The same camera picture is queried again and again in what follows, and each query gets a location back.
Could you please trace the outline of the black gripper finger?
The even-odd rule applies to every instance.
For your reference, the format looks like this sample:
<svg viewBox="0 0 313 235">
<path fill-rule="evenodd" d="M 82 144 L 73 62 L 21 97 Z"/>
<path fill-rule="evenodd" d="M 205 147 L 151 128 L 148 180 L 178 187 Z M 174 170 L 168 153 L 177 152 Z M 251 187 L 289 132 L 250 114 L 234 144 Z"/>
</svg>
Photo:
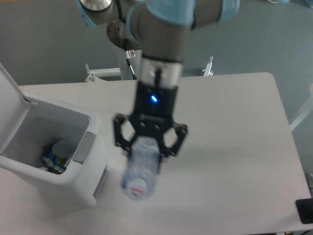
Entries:
<svg viewBox="0 0 313 235">
<path fill-rule="evenodd" d="M 137 139 L 137 133 L 134 132 L 130 140 L 124 138 L 122 134 L 122 126 L 125 122 L 129 121 L 129 115 L 124 115 L 121 113 L 117 113 L 113 117 L 113 137 L 114 137 L 114 145 L 116 147 L 121 148 L 124 151 L 124 155 L 126 157 L 130 157 L 132 153 L 133 144 Z"/>
<path fill-rule="evenodd" d="M 167 146 L 165 144 L 164 134 L 168 132 L 170 129 L 174 130 L 176 138 L 171 146 Z M 175 121 L 172 121 L 170 123 L 156 125 L 156 141 L 159 148 L 159 159 L 157 170 L 158 174 L 160 174 L 161 172 L 161 163 L 164 160 L 164 158 L 169 158 L 171 156 L 176 157 L 187 135 L 188 135 L 188 126 L 184 123 L 177 123 Z"/>
</svg>

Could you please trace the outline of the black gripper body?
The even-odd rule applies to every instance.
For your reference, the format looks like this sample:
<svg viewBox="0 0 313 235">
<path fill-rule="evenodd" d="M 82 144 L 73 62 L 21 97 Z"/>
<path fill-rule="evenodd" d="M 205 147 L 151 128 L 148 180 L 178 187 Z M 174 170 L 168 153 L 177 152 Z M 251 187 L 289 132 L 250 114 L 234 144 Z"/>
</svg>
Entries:
<svg viewBox="0 0 313 235">
<path fill-rule="evenodd" d="M 178 86 L 159 88 L 138 82 L 130 122 L 138 136 L 153 138 L 165 146 L 164 133 L 173 126 Z"/>
</svg>

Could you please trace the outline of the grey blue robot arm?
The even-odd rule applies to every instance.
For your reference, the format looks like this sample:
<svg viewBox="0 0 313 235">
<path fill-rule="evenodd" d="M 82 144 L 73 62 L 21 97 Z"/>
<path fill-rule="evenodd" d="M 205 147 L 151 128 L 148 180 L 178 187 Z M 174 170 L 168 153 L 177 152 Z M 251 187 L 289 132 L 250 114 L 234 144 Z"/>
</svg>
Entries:
<svg viewBox="0 0 313 235">
<path fill-rule="evenodd" d="M 141 68 L 134 109 L 113 118 L 114 143 L 129 160 L 140 137 L 156 141 L 157 164 L 176 156 L 188 133 L 173 119 L 185 51 L 193 29 L 233 18 L 238 0 L 79 0 L 88 26 L 120 20 L 139 42 Z"/>
</svg>

